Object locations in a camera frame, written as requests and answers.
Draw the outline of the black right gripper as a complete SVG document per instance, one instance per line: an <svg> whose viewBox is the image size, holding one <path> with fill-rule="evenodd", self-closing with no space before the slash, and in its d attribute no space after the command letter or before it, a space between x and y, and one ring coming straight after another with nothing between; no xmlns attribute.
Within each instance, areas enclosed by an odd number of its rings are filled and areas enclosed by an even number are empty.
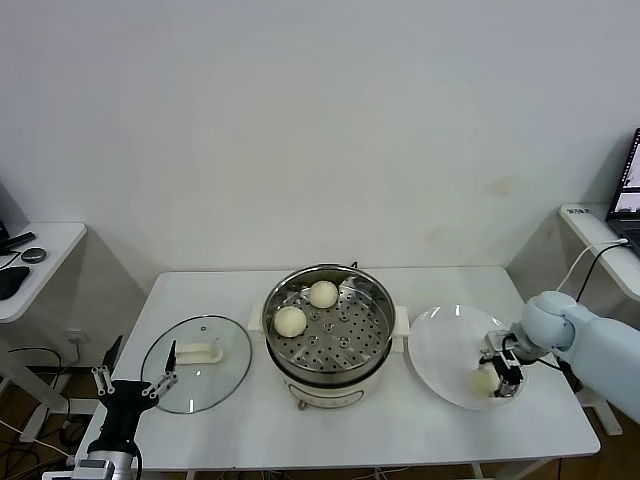
<svg viewBox="0 0 640 480"><path fill-rule="evenodd" d="M493 365L499 379L493 395L495 398L512 398L524 381L522 366L512 350L498 353L486 352L479 360L479 367Z"/></svg>

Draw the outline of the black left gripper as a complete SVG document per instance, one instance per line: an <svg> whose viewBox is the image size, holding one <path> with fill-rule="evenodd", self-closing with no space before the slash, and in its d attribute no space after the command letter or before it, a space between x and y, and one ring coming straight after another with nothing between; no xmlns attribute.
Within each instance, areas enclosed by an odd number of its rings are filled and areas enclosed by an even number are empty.
<svg viewBox="0 0 640 480"><path fill-rule="evenodd" d="M91 369L97 395L106 408L99 436L89 448L131 448L141 415L152 408L152 399L160 399L178 381L176 341L173 341L164 373L155 382L115 380L111 374L118 358L123 336L119 335L105 352L102 363Z"/></svg>

